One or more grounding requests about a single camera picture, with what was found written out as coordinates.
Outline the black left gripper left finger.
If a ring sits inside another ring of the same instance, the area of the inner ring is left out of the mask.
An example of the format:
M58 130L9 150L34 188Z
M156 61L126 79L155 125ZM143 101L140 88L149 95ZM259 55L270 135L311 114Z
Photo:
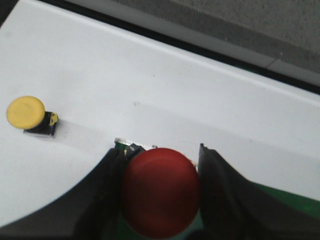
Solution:
M0 228L2 240L114 240L120 212L124 151L111 148L71 190Z

